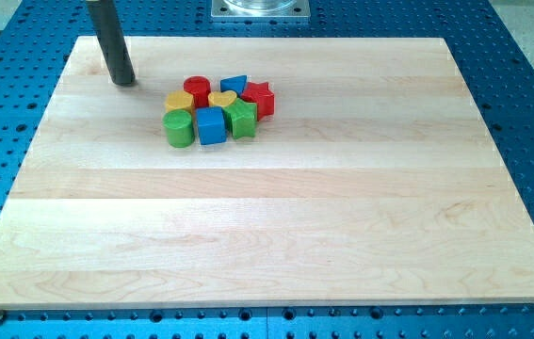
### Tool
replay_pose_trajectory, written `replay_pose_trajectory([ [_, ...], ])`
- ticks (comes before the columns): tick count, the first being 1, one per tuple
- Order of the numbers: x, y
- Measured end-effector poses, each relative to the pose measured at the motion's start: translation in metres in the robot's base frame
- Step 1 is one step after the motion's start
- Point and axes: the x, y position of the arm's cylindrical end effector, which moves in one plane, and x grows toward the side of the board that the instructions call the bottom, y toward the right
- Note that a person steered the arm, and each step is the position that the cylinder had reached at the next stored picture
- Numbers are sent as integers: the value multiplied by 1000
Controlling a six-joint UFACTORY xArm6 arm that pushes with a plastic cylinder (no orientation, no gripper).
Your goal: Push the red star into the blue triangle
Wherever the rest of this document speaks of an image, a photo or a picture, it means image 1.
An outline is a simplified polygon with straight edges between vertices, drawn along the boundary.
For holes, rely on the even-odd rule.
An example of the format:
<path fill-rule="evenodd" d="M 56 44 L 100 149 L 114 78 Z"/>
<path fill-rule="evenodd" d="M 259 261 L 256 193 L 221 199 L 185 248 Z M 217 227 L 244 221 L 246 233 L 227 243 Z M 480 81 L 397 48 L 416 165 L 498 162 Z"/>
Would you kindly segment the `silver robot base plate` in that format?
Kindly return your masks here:
<path fill-rule="evenodd" d="M 210 0 L 211 17 L 218 19 L 308 19 L 309 0 Z"/>

